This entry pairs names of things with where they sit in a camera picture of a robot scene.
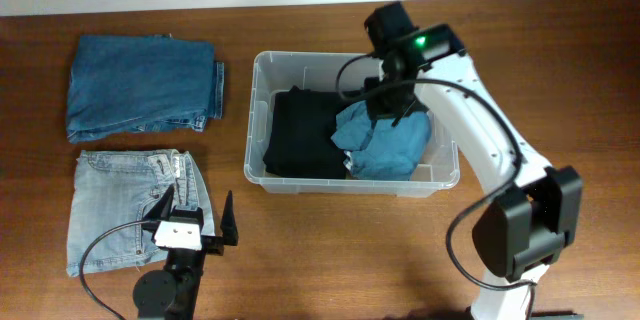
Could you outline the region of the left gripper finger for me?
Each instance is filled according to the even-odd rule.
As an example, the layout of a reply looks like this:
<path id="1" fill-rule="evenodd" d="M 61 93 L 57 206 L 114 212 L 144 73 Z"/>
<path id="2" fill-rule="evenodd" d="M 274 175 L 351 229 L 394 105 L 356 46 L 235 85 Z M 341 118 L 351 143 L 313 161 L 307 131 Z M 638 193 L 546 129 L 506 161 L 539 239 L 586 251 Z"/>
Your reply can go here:
<path id="1" fill-rule="evenodd" d="M 239 233 L 234 214 L 233 192 L 228 191 L 221 217 L 220 228 L 225 246 L 237 246 Z"/>
<path id="2" fill-rule="evenodd" d="M 174 200 L 175 188 L 170 185 L 159 201 L 144 215 L 144 220 L 167 219 Z"/>

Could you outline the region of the blue shirt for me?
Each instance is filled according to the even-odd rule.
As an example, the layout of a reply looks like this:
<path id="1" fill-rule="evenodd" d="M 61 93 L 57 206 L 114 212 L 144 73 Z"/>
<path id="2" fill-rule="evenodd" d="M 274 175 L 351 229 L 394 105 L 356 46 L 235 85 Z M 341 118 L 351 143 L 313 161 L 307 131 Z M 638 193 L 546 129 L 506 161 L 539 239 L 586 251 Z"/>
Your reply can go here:
<path id="1" fill-rule="evenodd" d="M 409 181 L 431 137 L 424 111 L 394 119 L 372 120 L 364 101 L 338 113 L 331 136 L 346 158 L 343 165 L 359 180 Z"/>

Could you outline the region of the light blue jeans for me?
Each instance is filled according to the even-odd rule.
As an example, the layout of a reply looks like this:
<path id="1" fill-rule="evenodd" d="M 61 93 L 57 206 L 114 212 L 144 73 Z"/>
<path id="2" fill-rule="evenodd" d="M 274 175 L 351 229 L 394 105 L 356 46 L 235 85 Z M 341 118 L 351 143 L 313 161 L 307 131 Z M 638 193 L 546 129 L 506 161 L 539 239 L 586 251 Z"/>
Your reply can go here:
<path id="1" fill-rule="evenodd" d="M 151 234 L 139 226 L 119 230 L 100 241 L 83 259 L 88 246 L 116 226 L 141 219 L 173 185 L 175 205 L 199 206 L 202 233 L 215 233 L 210 198 L 195 160 L 175 149 L 152 151 L 83 151 L 77 159 L 67 234 L 70 277 L 166 259 Z"/>

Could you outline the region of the clear plastic storage bin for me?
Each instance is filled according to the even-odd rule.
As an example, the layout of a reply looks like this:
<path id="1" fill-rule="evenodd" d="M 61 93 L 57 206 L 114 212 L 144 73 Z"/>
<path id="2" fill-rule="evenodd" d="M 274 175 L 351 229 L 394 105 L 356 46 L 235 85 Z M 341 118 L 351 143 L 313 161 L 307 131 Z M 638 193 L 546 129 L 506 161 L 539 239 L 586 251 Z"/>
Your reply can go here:
<path id="1" fill-rule="evenodd" d="M 461 177 L 458 147 L 434 113 L 431 137 L 409 181 L 287 178 L 270 174 L 263 162 L 271 137 L 275 98 L 296 86 L 333 92 L 340 67 L 355 53 L 263 51 L 253 63 L 244 175 L 269 193 L 379 194 L 426 198 L 453 188 Z"/>

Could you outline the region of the large black garment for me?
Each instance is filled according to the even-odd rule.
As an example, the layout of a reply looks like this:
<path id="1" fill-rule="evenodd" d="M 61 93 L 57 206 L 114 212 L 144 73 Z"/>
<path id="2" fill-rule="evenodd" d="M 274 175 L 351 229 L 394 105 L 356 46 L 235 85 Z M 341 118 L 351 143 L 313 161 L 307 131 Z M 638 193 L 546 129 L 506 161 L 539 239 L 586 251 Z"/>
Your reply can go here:
<path id="1" fill-rule="evenodd" d="M 347 106 L 335 92 L 294 86 L 278 93 L 263 156 L 265 170 L 286 178 L 345 178 L 345 154 L 331 136 L 336 131 L 336 116 Z"/>

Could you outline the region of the dark blue jeans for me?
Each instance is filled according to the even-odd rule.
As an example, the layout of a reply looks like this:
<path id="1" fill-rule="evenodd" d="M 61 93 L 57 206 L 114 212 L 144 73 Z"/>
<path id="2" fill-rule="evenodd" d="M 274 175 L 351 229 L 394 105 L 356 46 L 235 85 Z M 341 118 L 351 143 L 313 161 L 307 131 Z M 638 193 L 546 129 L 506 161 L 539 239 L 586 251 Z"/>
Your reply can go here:
<path id="1" fill-rule="evenodd" d="M 202 132 L 223 115 L 225 66 L 214 46 L 170 36 L 83 35 L 70 69 L 71 143 L 113 134 Z"/>

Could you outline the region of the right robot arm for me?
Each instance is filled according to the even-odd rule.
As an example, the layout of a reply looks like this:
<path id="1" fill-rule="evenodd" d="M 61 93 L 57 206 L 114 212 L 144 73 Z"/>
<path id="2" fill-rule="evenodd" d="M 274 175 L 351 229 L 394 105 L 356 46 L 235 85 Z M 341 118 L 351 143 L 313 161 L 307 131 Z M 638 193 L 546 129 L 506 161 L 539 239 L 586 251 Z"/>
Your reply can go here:
<path id="1" fill-rule="evenodd" d="M 517 132 L 477 73 L 462 41 L 447 24 L 415 26 L 400 2 L 377 8 L 364 28 L 381 60 L 382 85 L 371 95 L 414 96 L 443 122 L 484 191 L 450 223 L 445 246 L 477 210 L 472 229 L 484 264 L 478 279 L 454 267 L 480 291 L 468 319 L 530 319 L 538 282 L 573 244 L 583 181 L 571 167 L 556 169 Z"/>

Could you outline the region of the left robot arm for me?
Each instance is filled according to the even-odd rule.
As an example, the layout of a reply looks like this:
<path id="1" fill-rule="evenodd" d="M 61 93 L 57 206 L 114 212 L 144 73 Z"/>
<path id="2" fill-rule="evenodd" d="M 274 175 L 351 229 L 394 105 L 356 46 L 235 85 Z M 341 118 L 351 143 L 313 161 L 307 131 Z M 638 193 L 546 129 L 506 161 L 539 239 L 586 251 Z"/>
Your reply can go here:
<path id="1" fill-rule="evenodd" d="M 175 188 L 169 186 L 143 217 L 142 229 L 152 234 L 156 247 L 167 252 L 160 270 L 145 273 L 133 289 L 139 319 L 191 319 L 194 316 L 205 258 L 221 256 L 239 240 L 228 193 L 221 217 L 221 234 L 204 235 L 204 213 L 199 206 L 174 205 Z"/>

